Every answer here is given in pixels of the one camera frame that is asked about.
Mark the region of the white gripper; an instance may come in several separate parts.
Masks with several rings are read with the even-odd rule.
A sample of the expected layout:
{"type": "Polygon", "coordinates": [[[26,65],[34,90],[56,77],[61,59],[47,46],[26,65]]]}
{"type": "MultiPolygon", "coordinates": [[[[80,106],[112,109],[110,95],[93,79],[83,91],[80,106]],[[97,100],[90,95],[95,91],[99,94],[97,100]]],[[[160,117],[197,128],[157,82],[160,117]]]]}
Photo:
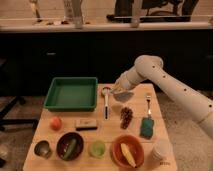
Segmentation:
{"type": "Polygon", "coordinates": [[[119,77],[113,87],[115,93],[123,93],[129,90],[128,84],[125,79],[119,77]]]}

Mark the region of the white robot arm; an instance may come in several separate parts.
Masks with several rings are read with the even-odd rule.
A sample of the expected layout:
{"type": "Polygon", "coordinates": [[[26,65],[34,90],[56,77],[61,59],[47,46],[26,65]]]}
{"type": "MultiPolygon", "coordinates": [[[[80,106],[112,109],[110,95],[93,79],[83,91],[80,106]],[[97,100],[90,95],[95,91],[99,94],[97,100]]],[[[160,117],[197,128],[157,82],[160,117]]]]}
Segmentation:
{"type": "Polygon", "coordinates": [[[182,106],[213,140],[213,100],[166,73],[163,60],[158,56],[137,57],[134,66],[116,80],[113,91],[116,94],[130,91],[144,80],[155,83],[170,99],[182,106]]]}

